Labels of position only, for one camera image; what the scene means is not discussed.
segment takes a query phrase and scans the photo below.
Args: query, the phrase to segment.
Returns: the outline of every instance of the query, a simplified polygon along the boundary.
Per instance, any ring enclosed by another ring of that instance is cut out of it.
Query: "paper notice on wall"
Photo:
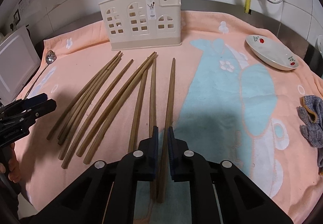
[[[148,20],[156,19],[155,0],[146,0],[147,18]]]
[[[34,0],[20,0],[18,3],[20,13],[23,14],[33,1]]]

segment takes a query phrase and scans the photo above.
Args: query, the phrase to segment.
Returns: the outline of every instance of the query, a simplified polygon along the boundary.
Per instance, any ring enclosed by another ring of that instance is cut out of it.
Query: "chopstick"
[[[111,64],[112,62],[119,56],[119,54],[121,53],[121,51],[119,51],[111,60],[110,62],[108,62],[103,68],[101,68],[101,70],[99,72],[97,72],[92,78],[91,80],[82,88],[82,90],[73,98],[73,100],[71,101],[71,103],[69,103],[69,105],[67,106],[67,108],[64,110],[64,112],[61,114],[61,116],[59,117],[59,119],[56,121],[55,125],[53,126],[53,128],[51,129],[51,131],[49,132],[49,134],[47,135],[47,140],[51,140],[51,138],[53,137],[53,135],[56,133],[56,130],[58,129],[58,127],[60,126],[60,124],[62,123],[62,121],[65,119],[66,115],[68,114],[68,112],[72,109],[72,107],[75,105],[75,103],[79,100],[79,98],[85,93],[85,91],[88,89],[88,87],[92,84],[92,82],[95,80],[95,78],[98,75],[101,75],[104,70],[106,70]]]
[[[157,177],[157,202],[163,203],[166,194],[166,181],[168,173],[168,146],[167,146],[167,131],[173,122],[173,106],[174,106],[174,90],[175,90],[175,58],[172,61],[171,76],[168,89],[168,100],[166,109],[165,129],[163,138],[162,158],[160,160],[159,174]]]
[[[118,55],[118,57],[112,62],[112,64],[109,66],[109,68],[107,68],[101,76],[96,77],[96,79],[93,81],[91,86],[89,86],[89,88],[86,90],[86,92],[82,95],[79,102],[72,108],[65,124],[63,125],[63,127],[61,129],[61,132],[58,135],[58,139],[59,139],[58,144],[59,145],[64,144],[65,139],[72,127],[72,124],[74,123],[75,119],[77,118],[77,116],[78,116],[79,112],[81,111],[81,109],[83,108],[83,106],[87,103],[88,98],[90,97],[90,95],[92,95],[93,92],[97,93],[100,90],[101,87],[97,88],[98,85],[102,86],[104,84],[105,80],[109,77],[109,75],[112,73],[113,69],[116,67],[116,63],[118,64],[120,62],[121,56],[122,56],[122,53],[120,55]]]
[[[111,100],[111,102],[109,103],[109,105],[105,108],[105,110],[103,111],[103,113],[101,114],[101,116],[99,117],[99,119],[96,121],[96,123],[94,124],[94,126],[91,128],[90,132],[88,133],[88,135],[85,137],[84,141],[82,142],[81,146],[79,147],[79,149],[76,152],[76,155],[81,157],[83,156],[86,148],[88,147],[88,145],[91,143],[94,135],[96,134],[96,132],[99,130],[100,126],[102,125],[102,123],[104,122],[106,116],[111,112],[112,108],[114,107],[114,105],[116,104],[116,102],[119,100],[119,98],[121,97],[121,95],[123,94],[123,92],[127,89],[127,87],[130,85],[130,83],[132,82],[132,80],[136,77],[136,75],[140,72],[141,68],[146,64],[146,62],[149,60],[149,58],[154,55],[156,52],[153,52],[147,59],[146,61],[144,61],[142,63],[142,65],[140,67],[138,67],[138,69],[132,74],[132,76],[127,80],[127,82],[122,86],[122,88],[119,90],[119,92],[114,96],[114,98]]]
[[[151,81],[150,81],[150,100],[149,100],[149,137],[152,137],[154,126],[157,126],[156,120],[156,58],[152,62]],[[156,180],[149,182],[150,198],[154,201],[157,198]]]
[[[99,147],[102,139],[104,138],[104,135],[105,135],[106,131],[108,130],[109,126],[111,125],[112,121],[114,120],[115,116],[117,115],[118,111],[120,110],[120,108],[122,107],[122,105],[124,104],[124,102],[126,101],[126,99],[130,96],[131,92],[136,87],[136,84],[140,81],[140,79],[141,79],[141,77],[143,75],[143,72],[146,70],[146,68],[148,68],[148,66],[153,61],[153,59],[155,57],[155,54],[156,54],[156,52],[154,52],[151,55],[151,57],[149,57],[149,59],[144,64],[144,66],[136,74],[136,76],[134,77],[134,79],[131,81],[131,83],[129,84],[129,86],[126,88],[126,90],[123,92],[123,94],[121,95],[121,97],[118,99],[118,101],[116,102],[116,104],[114,105],[114,107],[111,109],[111,112],[107,116],[106,121],[102,125],[102,127],[101,127],[98,135],[94,139],[91,147],[88,150],[88,153],[86,154],[86,156],[85,156],[85,158],[83,160],[83,163],[84,164],[89,164],[91,162],[91,159],[93,158],[93,156],[94,156],[96,150],[98,149],[98,147]]]
[[[85,131],[87,130],[90,123],[92,122],[94,116],[96,115],[96,113],[100,109],[100,107],[103,104],[103,102],[105,101],[105,99],[108,97],[108,95],[111,93],[113,88],[116,86],[116,84],[119,82],[119,80],[122,78],[122,76],[125,74],[125,72],[128,70],[128,68],[131,66],[132,63],[133,63],[133,59],[131,59],[129,61],[129,63],[122,69],[122,71],[112,81],[111,85],[106,89],[106,91],[103,93],[103,95],[100,97],[99,101],[96,103],[96,105],[92,109],[91,113],[86,118],[85,122],[83,123],[81,129],[77,133],[72,145],[70,146],[70,148],[64,158],[64,161],[62,163],[63,169],[66,169],[68,167],[68,164],[70,163],[72,156],[74,155],[74,153],[76,151],[77,146],[79,145]]]
[[[133,120],[132,120],[131,132],[130,132],[130,139],[129,139],[129,146],[128,146],[128,153],[135,150],[135,145],[136,145],[136,142],[137,142],[139,122],[140,122],[140,114],[141,114],[141,109],[142,109],[142,106],[143,106],[143,95],[145,93],[147,74],[148,74],[148,69],[146,69],[143,72],[143,76],[142,76],[142,79],[141,79],[141,82],[140,82],[140,87],[139,87],[139,91],[138,91],[138,97],[137,97],[135,112],[133,114]]]
[[[59,160],[64,159],[64,157],[66,155],[66,152],[67,152],[67,150],[69,148],[69,145],[70,145],[70,143],[72,141],[73,135],[75,134],[75,131],[76,131],[77,127],[79,126],[79,124],[80,124],[86,110],[88,109],[88,107],[90,106],[92,100],[94,99],[96,94],[99,92],[99,90],[101,89],[101,87],[103,86],[105,81],[108,79],[108,77],[110,76],[112,71],[118,65],[120,60],[121,60],[121,57],[116,58],[115,62],[111,66],[111,68],[109,68],[109,70],[100,78],[98,83],[95,84],[95,87],[92,87],[91,91],[88,92],[88,95],[84,98],[84,100],[78,106],[78,109],[73,114],[73,117],[70,119],[70,121],[69,121],[69,123],[67,125],[67,128],[69,129],[69,131],[67,132],[67,135],[64,136],[65,142],[64,142],[64,145],[63,145],[63,147],[62,147],[62,149],[60,151]]]

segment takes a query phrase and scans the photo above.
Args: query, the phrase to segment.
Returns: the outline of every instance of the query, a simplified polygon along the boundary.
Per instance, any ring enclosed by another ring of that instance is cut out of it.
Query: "metal spoon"
[[[29,95],[29,93],[31,92],[31,90],[33,89],[34,85],[36,84],[37,80],[39,79],[39,77],[42,75],[42,73],[46,70],[46,68],[48,68],[48,66],[52,63],[54,63],[54,61],[56,60],[56,55],[55,55],[55,52],[52,51],[52,50],[49,50],[47,53],[46,53],[46,63],[47,63],[47,66],[44,68],[44,70],[39,74],[38,78],[35,80],[35,82],[33,83],[33,85],[30,87],[30,89],[28,90],[27,94],[25,95],[24,99],[27,98],[27,96]]]

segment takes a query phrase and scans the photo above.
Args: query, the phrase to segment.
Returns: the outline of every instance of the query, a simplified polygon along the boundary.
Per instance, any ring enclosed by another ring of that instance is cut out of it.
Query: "plate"
[[[283,44],[261,35],[249,35],[245,40],[256,56],[268,65],[283,71],[298,68],[296,55]]]

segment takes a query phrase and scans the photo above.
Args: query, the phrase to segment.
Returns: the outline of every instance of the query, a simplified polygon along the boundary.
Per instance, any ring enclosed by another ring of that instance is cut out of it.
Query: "basket label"
[[[155,0],[146,0],[148,20],[156,20]]]

